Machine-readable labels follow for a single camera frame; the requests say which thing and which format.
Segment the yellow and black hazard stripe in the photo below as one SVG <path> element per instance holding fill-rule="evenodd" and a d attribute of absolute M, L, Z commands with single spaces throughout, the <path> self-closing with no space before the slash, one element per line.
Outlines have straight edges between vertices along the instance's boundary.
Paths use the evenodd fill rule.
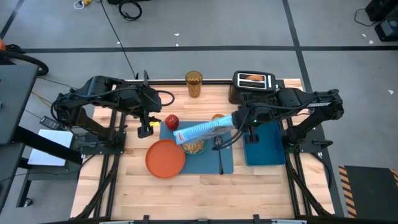
<path fill-rule="evenodd" d="M 338 172 L 340 173 L 341 185 L 343 186 L 344 198 L 346 199 L 348 217 L 356 218 L 355 203 L 353 194 L 351 192 L 351 187 L 349 185 L 347 170 L 344 166 L 339 166 Z"/>
<path fill-rule="evenodd" d="M 392 172 L 392 175 L 394 176 L 394 179 L 396 180 L 396 184 L 398 187 L 398 172 L 394 169 L 390 169 L 390 171 Z"/>

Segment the orange glass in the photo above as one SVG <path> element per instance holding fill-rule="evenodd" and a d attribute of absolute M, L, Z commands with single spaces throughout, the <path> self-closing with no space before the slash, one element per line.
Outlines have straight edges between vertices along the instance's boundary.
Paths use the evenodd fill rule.
<path fill-rule="evenodd" d="M 189 95 L 196 98 L 200 95 L 201 83 L 203 81 L 203 76 L 198 71 L 188 72 L 185 76 L 185 81 L 187 82 Z"/>

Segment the black table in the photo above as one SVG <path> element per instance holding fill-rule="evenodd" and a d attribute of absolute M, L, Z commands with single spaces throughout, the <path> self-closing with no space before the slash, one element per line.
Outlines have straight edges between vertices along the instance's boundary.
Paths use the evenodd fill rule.
<path fill-rule="evenodd" d="M 25 148 L 23 143 L 8 143 L 21 120 L 38 69 L 36 65 L 0 66 L 0 210 L 6 203 Z"/>
<path fill-rule="evenodd" d="M 65 172 L 64 167 L 28 165 L 28 160 L 22 157 L 25 145 L 71 162 L 69 168 L 72 172 L 78 170 L 82 162 L 79 152 L 49 141 L 19 126 L 38 69 L 36 65 L 0 65 L 0 211 L 6 203 L 18 167 L 28 169 L 28 175 L 25 177 L 17 202 L 18 207 L 24 205 L 32 180 L 49 179 L 51 172 L 55 174 L 61 173 L 60 171 Z M 29 175 L 29 172 L 33 173 L 33 170 L 36 172 L 46 171 L 50 174 Z"/>

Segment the yellow clamp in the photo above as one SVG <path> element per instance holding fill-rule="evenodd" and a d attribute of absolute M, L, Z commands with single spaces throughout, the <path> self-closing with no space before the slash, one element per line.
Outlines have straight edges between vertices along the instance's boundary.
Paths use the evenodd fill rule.
<path fill-rule="evenodd" d="M 93 0 L 84 0 L 84 1 L 83 1 L 83 4 L 84 4 L 85 6 L 87 6 L 87 5 L 90 4 L 92 1 L 93 1 Z"/>
<path fill-rule="evenodd" d="M 149 122 L 149 126 L 153 127 L 153 126 L 159 126 L 160 122 L 155 122 L 155 121 L 151 121 Z"/>

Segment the wire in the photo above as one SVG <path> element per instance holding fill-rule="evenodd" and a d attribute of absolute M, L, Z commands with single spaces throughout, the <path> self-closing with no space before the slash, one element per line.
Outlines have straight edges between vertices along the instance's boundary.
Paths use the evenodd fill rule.
<path fill-rule="evenodd" d="M 90 156 L 88 159 L 86 159 L 86 161 L 84 161 L 84 162 L 81 164 L 81 166 L 80 166 L 80 168 L 79 168 L 78 170 L 75 170 L 75 171 L 70 172 L 70 173 L 53 174 L 53 173 L 49 173 L 49 172 L 33 172 L 33 173 L 28 173 L 28 172 L 26 172 L 25 174 L 17 174 L 17 175 L 13 175 L 13 176 L 11 176 L 11 177 L 7 177 L 7 178 L 5 178 L 5 179 L 3 179 L 3 180 L 0 180 L 0 182 L 3 182 L 3 181 L 5 181 L 5 180 L 8 180 L 8 179 L 11 179 L 11 178 L 20 176 L 20 175 L 27 175 L 27 174 L 29 174 L 29 175 L 31 175 L 31 174 L 50 174 L 50 175 L 70 175 L 70 174 L 74 174 L 74 173 L 76 173 L 76 172 L 79 172 L 79 171 L 81 170 L 81 168 L 84 166 L 84 164 L 86 164 L 86 162 L 88 162 L 88 161 L 89 161 L 90 159 L 92 159 L 94 156 L 95 156 L 95 155 Z"/>
<path fill-rule="evenodd" d="M 227 141 L 227 142 L 225 142 L 224 144 L 222 144 L 222 145 L 219 145 L 219 146 L 217 146 L 217 148 L 216 148 L 216 150 L 220 150 L 220 149 L 224 149 L 224 148 L 226 148 L 226 147 L 230 147 L 230 146 L 232 146 L 237 140 L 239 140 L 239 138 L 241 138 L 242 137 L 242 135 L 243 135 L 243 132 L 242 131 L 239 131 L 239 132 L 237 132 L 238 133 L 238 136 L 235 138 L 235 139 L 233 139 L 232 141 Z"/>
<path fill-rule="evenodd" d="M 242 129 L 244 126 L 244 122 L 248 118 L 249 114 L 250 114 L 250 110 L 248 110 L 248 112 L 244 116 L 242 123 L 241 123 L 240 127 L 238 128 L 238 131 L 234 134 L 234 136 L 232 136 L 230 139 L 225 141 L 223 144 L 213 147 L 213 150 L 220 150 L 220 149 L 226 148 L 226 147 L 230 146 L 229 145 L 230 142 L 232 142 L 232 144 L 234 144 L 242 136 L 242 134 L 243 134 Z"/>
<path fill-rule="evenodd" d="M 77 93 L 72 93 L 72 95 L 79 96 L 79 97 L 82 97 L 82 98 L 85 98 L 85 99 L 90 99 L 90 98 L 96 98 L 96 97 L 100 97 L 100 96 L 105 96 L 105 95 L 108 95 L 110 93 L 116 93 L 116 92 L 124 91 L 124 90 L 136 90 L 136 87 L 123 87 L 123 88 L 118 88 L 118 89 L 115 89 L 115 90 L 110 90 L 110 91 L 106 91 L 106 92 L 103 92 L 103 93 L 90 95 L 90 96 L 81 95 L 81 94 L 77 94 Z"/>
<path fill-rule="evenodd" d="M 56 83 L 56 84 L 59 84 L 59 85 L 66 86 L 66 87 L 72 88 L 74 90 L 77 90 L 77 88 L 75 88 L 73 86 L 70 86 L 70 85 L 67 85 L 67 84 L 64 84 L 64 83 L 60 83 L 60 82 L 57 82 L 57 81 L 49 80 L 49 79 L 46 79 L 46 78 L 43 78 L 43 77 L 38 77 L 38 78 L 41 78 L 43 80 L 46 80 L 46 81 L 49 81 L 49 82 L 52 82 L 52 83 Z"/>
<path fill-rule="evenodd" d="M 127 12 L 124 12 L 122 10 L 123 5 L 126 4 L 126 3 L 131 3 L 131 4 L 135 5 L 138 8 L 138 11 L 139 11 L 138 16 L 130 16 Z M 142 8 L 138 4 L 138 2 L 135 2 L 133 0 L 122 0 L 119 3 L 119 13 L 120 13 L 120 15 L 122 15 L 123 19 L 125 19 L 127 21 L 136 21 L 137 19 L 139 19 L 142 16 Z"/>
<path fill-rule="evenodd" d="M 54 114 L 54 105 L 57 103 L 57 101 L 58 101 L 58 100 L 55 100 L 55 101 L 51 104 L 50 113 L 51 113 L 51 116 L 52 116 L 52 118 L 53 118 L 54 120 L 56 120 L 56 121 L 59 122 L 60 124 L 63 124 L 63 122 L 61 122 L 61 121 L 55 116 L 55 114 Z"/>
<path fill-rule="evenodd" d="M 325 167 L 325 169 L 328 173 L 328 188 L 330 190 L 331 183 L 333 182 L 333 179 L 331 178 L 331 172 L 330 172 L 329 166 L 326 164 L 326 162 L 323 159 L 319 158 L 319 156 L 316 153 L 312 152 L 311 155 L 313 155 L 316 159 L 318 159 Z"/>
<path fill-rule="evenodd" d="M 130 66 L 130 69 L 131 69 L 132 75 L 134 76 L 134 79 L 137 79 L 136 73 L 134 72 L 134 69 L 132 69 L 130 60 L 129 60 L 129 58 L 127 57 L 126 51 L 124 50 L 123 44 L 122 44 L 122 42 L 120 41 L 120 38 L 119 38 L 118 34 L 116 33 L 116 30 L 114 29 L 111 20 L 109 19 L 108 13 L 106 13 L 106 10 L 105 10 L 104 4 L 102 3 L 102 0 L 100 0 L 98 3 L 100 3 L 100 4 L 102 5 L 102 8 L 104 9 L 105 16 L 106 16 L 106 18 L 108 19 L 109 24 L 111 24 L 112 30 L 113 30 L 113 32 L 114 32 L 116 38 L 118 39 L 118 41 L 119 41 L 119 43 L 120 43 L 120 47 L 122 48 L 123 54 L 124 54 L 124 56 L 125 56 L 125 58 L 126 58 L 126 60 L 127 60 L 127 63 L 128 63 L 129 66 Z"/>
<path fill-rule="evenodd" d="M 377 23 L 377 21 L 376 21 L 376 22 L 373 22 L 373 23 L 370 24 L 370 25 L 367 25 L 367 24 L 364 24 L 364 23 L 362 23 L 362 22 L 357 21 L 357 20 L 356 20 L 356 14 L 357 14 L 358 11 L 360 11 L 360 10 L 365 10 L 365 8 L 363 8 L 363 9 L 358 9 L 357 11 L 355 11 L 354 21 L 355 21 L 357 24 L 361 24 L 362 26 L 366 26 L 366 27 L 371 27 L 371 26 L 373 26 L 375 23 Z"/>
<path fill-rule="evenodd" d="M 36 114 L 34 114 L 34 113 L 30 112 L 30 111 L 29 111 L 29 110 L 27 110 L 27 109 L 24 109 L 24 111 L 26 111 L 26 112 L 30 113 L 31 115 L 35 116 L 36 118 L 39 118 L 40 120 L 42 119 L 41 117 L 39 117 L 38 115 L 36 115 Z"/>
<path fill-rule="evenodd" d="M 299 109 L 304 109 L 305 107 L 308 106 L 309 103 L 313 99 L 315 99 L 317 96 L 313 96 L 311 99 L 309 99 L 307 102 L 305 102 L 302 106 L 294 106 L 294 107 L 288 107 L 288 106 L 275 106 L 275 105 L 268 105 L 266 103 L 253 103 L 255 107 L 265 107 L 265 108 L 273 108 L 273 109 L 280 109 L 280 110 L 299 110 Z"/>
<path fill-rule="evenodd" d="M 43 98 L 42 96 L 40 96 L 39 94 L 35 93 L 34 91 L 32 91 L 32 94 L 35 95 L 42 103 L 44 103 L 46 106 L 48 106 L 49 108 L 51 107 L 51 102 L 49 100 L 46 100 L 45 98 Z"/>
<path fill-rule="evenodd" d="M 170 106 L 170 105 L 174 102 L 174 100 L 175 100 L 174 94 L 171 93 L 171 92 L 169 92 L 169 91 L 165 91 L 165 90 L 156 90 L 155 92 L 156 92 L 156 93 L 166 93 L 166 94 L 169 94 L 169 95 L 172 97 L 172 100 L 171 100 L 170 102 L 166 103 L 166 104 L 161 104 L 161 103 L 158 103 L 158 102 L 154 101 L 154 99 L 152 99 L 152 98 L 151 98 L 150 96 L 148 96 L 147 94 L 145 94 L 145 93 L 142 93 L 142 94 L 144 94 L 144 96 L 145 96 L 146 98 L 148 98 L 148 100 L 150 100 L 151 102 L 153 102 L 154 104 L 159 105 L 159 106 Z"/>

